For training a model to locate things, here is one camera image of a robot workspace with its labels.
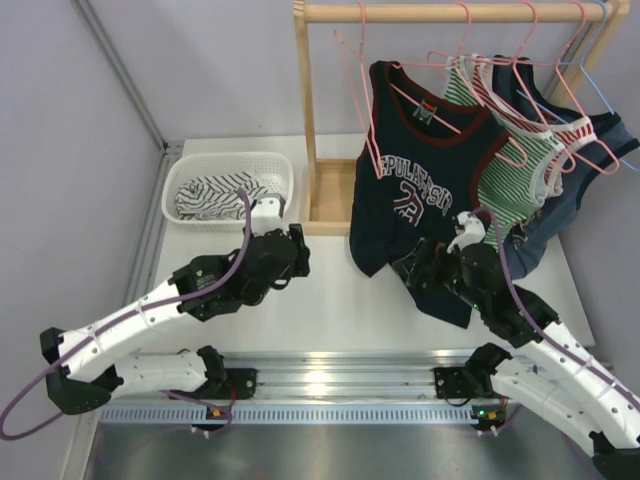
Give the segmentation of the black white striped tank top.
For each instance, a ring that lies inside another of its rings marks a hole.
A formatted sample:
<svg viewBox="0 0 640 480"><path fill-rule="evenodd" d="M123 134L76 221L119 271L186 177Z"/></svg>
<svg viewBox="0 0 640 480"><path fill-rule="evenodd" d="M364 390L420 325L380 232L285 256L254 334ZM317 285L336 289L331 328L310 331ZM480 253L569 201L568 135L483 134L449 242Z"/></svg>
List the black white striped tank top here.
<svg viewBox="0 0 640 480"><path fill-rule="evenodd" d="M193 221L242 220L246 208L239 190L247 195L249 203L269 192L248 172L199 176L178 188L174 197L178 217Z"/></svg>

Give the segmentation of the pink wire hanger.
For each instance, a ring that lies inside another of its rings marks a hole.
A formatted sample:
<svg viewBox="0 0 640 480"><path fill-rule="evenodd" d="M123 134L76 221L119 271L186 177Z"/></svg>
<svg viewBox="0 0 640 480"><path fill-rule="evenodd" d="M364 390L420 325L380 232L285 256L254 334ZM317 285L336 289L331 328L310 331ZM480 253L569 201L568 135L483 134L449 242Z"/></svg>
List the pink wire hanger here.
<svg viewBox="0 0 640 480"><path fill-rule="evenodd" d="M376 127L373 115L372 94L369 88L369 78L365 71L365 41L367 10L366 5L358 2L360 18L360 39L358 47L353 47L343 36L340 30L334 31L334 40L340 57L341 65L347 84L350 89L352 100L358 116L360 126L365 138L365 146L369 153L370 161L377 180L383 177L382 161L379 145L376 141ZM352 69L347 60L347 53L351 53L358 60L360 80L356 81L352 75Z"/></svg>

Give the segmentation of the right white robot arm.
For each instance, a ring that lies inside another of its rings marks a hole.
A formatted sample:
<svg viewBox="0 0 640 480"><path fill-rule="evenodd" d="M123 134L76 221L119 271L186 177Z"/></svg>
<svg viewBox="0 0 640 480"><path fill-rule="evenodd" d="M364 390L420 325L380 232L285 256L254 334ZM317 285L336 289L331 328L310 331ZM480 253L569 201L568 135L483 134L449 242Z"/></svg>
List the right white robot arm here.
<svg viewBox="0 0 640 480"><path fill-rule="evenodd" d="M422 240L392 267L420 293L446 289L512 347L487 343L473 352L463 369L473 393L526 407L575 442L603 478L638 478L638 395L580 345L545 301L512 282L492 247Z"/></svg>

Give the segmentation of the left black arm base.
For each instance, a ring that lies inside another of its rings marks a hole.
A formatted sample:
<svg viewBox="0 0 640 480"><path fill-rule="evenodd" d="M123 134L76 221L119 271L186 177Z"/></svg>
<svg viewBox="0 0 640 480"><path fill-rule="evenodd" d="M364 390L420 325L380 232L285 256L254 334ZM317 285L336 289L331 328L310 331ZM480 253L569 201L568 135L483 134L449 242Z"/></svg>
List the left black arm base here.
<svg viewBox="0 0 640 480"><path fill-rule="evenodd" d="M197 355L205 365L205 382L196 397L210 400L248 400L257 387L255 368L227 367L224 356L211 346L202 347Z"/></svg>

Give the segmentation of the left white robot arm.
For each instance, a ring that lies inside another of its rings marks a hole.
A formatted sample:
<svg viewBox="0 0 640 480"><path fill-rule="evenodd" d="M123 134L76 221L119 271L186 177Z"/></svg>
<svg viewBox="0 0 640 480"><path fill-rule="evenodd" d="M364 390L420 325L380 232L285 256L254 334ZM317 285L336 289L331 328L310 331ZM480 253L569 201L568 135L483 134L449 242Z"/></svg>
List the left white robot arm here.
<svg viewBox="0 0 640 480"><path fill-rule="evenodd" d="M215 317L259 305L271 290L310 273L303 228L292 224L246 236L229 254L201 255L132 304L86 327L45 330L41 353L52 366L49 399L67 415L129 395L164 392L201 400L228 386L222 355L196 351L143 354L141 348Z"/></svg>

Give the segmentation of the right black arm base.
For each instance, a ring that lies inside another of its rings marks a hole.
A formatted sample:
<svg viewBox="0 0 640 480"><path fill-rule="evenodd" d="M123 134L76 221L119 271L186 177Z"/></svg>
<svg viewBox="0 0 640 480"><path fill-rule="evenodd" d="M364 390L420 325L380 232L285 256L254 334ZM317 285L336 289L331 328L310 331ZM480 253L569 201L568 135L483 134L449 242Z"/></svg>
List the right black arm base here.
<svg viewBox="0 0 640 480"><path fill-rule="evenodd" d="M494 399L491 376L512 355L503 348L487 343L477 348L463 366L437 367L433 370L436 397L450 405L462 407L474 399Z"/></svg>

